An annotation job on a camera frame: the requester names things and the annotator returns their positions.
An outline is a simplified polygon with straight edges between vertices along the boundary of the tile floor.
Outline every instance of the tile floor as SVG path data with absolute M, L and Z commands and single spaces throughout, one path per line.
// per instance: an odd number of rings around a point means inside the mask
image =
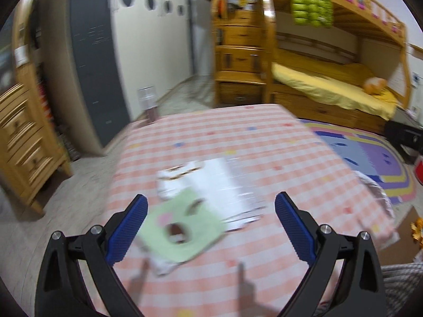
M 160 104 L 160 115 L 210 109 L 212 88 L 210 77 L 189 80 Z M 83 157 L 74 162 L 71 178 L 56 173 L 39 196 L 39 201 L 46 203 L 46 215 L 41 219 L 0 190 L 0 276 L 29 316 L 34 315 L 39 266 L 51 233 L 60 229 L 65 235 L 77 235 L 101 222 L 107 189 L 122 146 L 120 140 L 105 157 Z M 411 205 L 423 216 L 423 187 L 417 182 L 416 185 L 417 198 L 394 207 L 398 221 Z

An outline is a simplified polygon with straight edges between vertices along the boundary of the blue gripper pad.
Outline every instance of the blue gripper pad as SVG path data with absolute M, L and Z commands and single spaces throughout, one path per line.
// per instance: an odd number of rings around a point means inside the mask
M 299 259 L 312 266 L 316 260 L 314 238 L 298 215 L 299 210 L 286 193 L 282 192 L 276 196 L 274 210 Z
M 131 209 L 125 211 L 126 215 L 109 237 L 106 253 L 106 262 L 109 266 L 123 260 L 141 224 L 147 217 L 149 205 L 145 196 L 138 195 L 137 200 L 131 205 Z

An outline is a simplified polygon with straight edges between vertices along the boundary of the red bucket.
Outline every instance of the red bucket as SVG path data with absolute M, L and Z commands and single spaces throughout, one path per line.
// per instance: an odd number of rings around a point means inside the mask
M 423 157 L 419 156 L 417 159 L 417 164 L 414 169 L 414 173 L 416 175 L 417 180 L 420 182 L 420 184 L 423 185 Z

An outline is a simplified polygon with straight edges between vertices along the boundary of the metal screw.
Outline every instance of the metal screw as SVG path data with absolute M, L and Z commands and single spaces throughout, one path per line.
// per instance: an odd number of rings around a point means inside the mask
M 101 231 L 103 230 L 103 227 L 101 225 L 94 225 L 91 229 L 90 232 L 93 235 L 98 235 Z
M 332 232 L 332 228 L 329 225 L 323 224 L 320 226 L 320 231 L 328 235 Z
M 58 240 L 62 236 L 62 233 L 60 231 L 54 231 L 52 233 L 52 239 Z
M 360 233 L 360 236 L 362 239 L 364 239 L 365 241 L 370 239 L 370 234 L 367 231 L 363 231 Z

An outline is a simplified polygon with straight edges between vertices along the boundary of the checkered tablecloth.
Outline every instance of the checkered tablecloth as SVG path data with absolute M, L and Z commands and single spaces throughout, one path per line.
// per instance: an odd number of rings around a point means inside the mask
M 274 213 L 274 198 L 283 190 L 338 233 L 368 230 L 376 243 L 392 235 L 392 221 L 351 169 L 279 105 L 178 114 L 132 128 L 104 222 L 136 194 L 145 195 L 150 207 L 160 203 L 158 170 L 223 155 L 238 158 L 266 201 L 265 214 L 162 277 L 149 270 L 147 253 L 134 241 L 114 269 L 147 317 L 276 316 L 307 270 Z M 104 312 L 99 299 L 95 304 Z

